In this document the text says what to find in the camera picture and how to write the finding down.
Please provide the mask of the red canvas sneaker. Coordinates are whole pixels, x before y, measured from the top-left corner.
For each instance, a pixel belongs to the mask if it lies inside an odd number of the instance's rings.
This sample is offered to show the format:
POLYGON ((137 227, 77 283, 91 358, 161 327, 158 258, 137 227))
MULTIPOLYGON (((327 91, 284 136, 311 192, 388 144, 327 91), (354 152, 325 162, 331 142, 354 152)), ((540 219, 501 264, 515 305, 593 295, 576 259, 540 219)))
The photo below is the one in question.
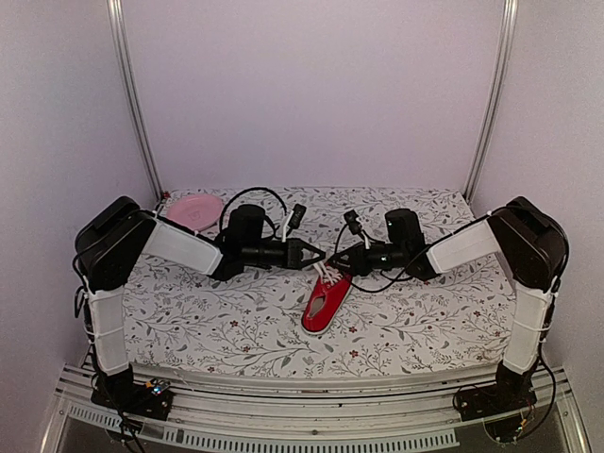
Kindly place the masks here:
POLYGON ((310 335, 325 333, 351 291, 351 276, 324 262, 313 265, 318 274, 301 318, 302 328, 310 335))

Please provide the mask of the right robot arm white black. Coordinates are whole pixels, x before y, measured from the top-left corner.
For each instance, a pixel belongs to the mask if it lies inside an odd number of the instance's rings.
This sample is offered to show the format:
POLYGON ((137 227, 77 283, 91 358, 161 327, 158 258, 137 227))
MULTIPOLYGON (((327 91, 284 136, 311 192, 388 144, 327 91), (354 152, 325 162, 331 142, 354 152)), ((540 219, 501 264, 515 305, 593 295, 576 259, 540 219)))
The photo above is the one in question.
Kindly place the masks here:
POLYGON ((570 255, 560 224, 524 196, 433 243, 427 243, 414 211, 392 210, 385 219, 388 242, 364 240, 336 251, 328 263, 351 277, 399 269, 428 281, 488 255, 500 255, 516 298, 512 333, 501 364, 516 375, 527 373, 538 359, 570 255))

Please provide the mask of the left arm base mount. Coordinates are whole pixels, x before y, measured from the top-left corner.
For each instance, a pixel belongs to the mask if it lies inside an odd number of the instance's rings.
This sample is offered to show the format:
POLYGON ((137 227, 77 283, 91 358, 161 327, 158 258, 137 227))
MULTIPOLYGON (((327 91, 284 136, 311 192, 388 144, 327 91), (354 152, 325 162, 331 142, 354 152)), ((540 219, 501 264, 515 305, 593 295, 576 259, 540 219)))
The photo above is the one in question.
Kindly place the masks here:
POLYGON ((140 384, 129 377, 98 378, 94 384, 91 402, 95 405, 166 421, 172 408, 174 393, 170 383, 152 379, 140 384))

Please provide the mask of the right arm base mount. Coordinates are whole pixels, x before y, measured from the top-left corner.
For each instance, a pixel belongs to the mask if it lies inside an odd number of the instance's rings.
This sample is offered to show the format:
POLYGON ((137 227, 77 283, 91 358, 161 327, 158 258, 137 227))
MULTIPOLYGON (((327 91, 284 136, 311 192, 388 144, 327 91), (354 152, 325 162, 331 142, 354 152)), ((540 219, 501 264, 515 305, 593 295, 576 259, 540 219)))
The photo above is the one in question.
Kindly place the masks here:
POLYGON ((488 437, 499 444, 512 444, 520 439, 536 402, 531 387, 514 394, 496 383, 462 386, 452 397, 452 406, 462 421, 481 420, 488 437))

